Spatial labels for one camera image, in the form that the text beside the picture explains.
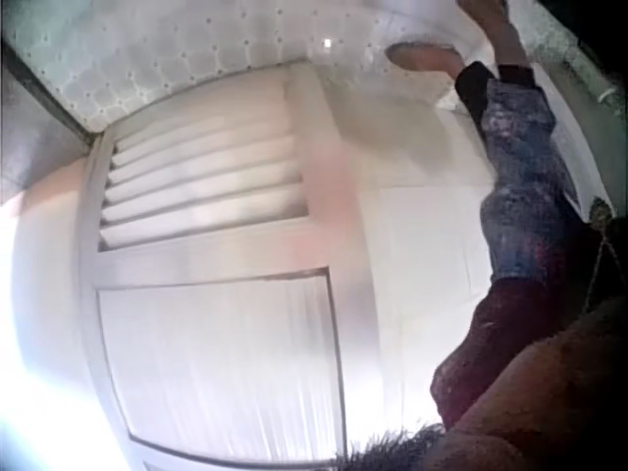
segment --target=foot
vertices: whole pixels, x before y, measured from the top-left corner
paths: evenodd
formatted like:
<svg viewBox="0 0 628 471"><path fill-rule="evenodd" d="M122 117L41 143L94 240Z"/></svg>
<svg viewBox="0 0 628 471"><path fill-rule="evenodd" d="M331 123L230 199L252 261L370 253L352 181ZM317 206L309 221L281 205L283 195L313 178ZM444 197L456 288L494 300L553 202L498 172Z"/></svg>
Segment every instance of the foot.
<svg viewBox="0 0 628 471"><path fill-rule="evenodd" d="M505 0L456 0L458 6L478 24L489 39L511 29Z"/></svg>
<svg viewBox="0 0 628 471"><path fill-rule="evenodd" d="M530 67L519 33L508 19L504 0L456 0L458 6L484 31L500 65Z"/></svg>
<svg viewBox="0 0 628 471"><path fill-rule="evenodd" d="M388 48L386 55L398 67L412 72L445 72L456 79L464 61L455 49L430 45L400 43Z"/></svg>

